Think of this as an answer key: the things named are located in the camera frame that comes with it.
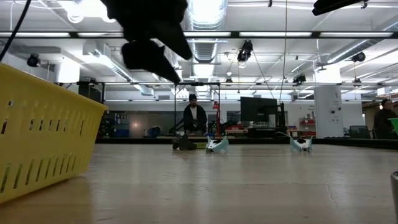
chair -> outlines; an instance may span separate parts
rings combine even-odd
[[[355,139],[370,139],[371,138],[369,129],[365,125],[350,126],[349,127],[349,136],[350,136],[350,138],[355,138]]]

person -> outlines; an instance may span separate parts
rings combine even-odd
[[[374,115],[373,130],[378,139],[395,139],[392,132],[392,123],[389,119],[396,118],[397,114],[392,111],[393,103],[391,100],[381,102],[382,109]]]
[[[184,110],[184,130],[187,134],[206,133],[207,115],[203,107],[197,105],[197,96],[189,95],[189,105]]]

computer monitor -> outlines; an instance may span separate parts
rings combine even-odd
[[[277,100],[241,97],[241,121],[268,122],[271,114],[278,114]]]

person in black jacket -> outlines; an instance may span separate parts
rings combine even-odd
[[[189,95],[189,105],[184,110],[184,130],[187,134],[206,133],[207,115],[203,107],[197,105],[197,96]]]
[[[383,109],[374,115],[374,133],[378,139],[395,139],[392,123],[389,121],[389,119],[397,117],[397,114],[392,111],[394,105],[391,100],[383,100],[381,106]]]

yellow plastic basket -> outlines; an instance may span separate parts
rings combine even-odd
[[[0,63],[0,203],[84,172],[106,109]]]

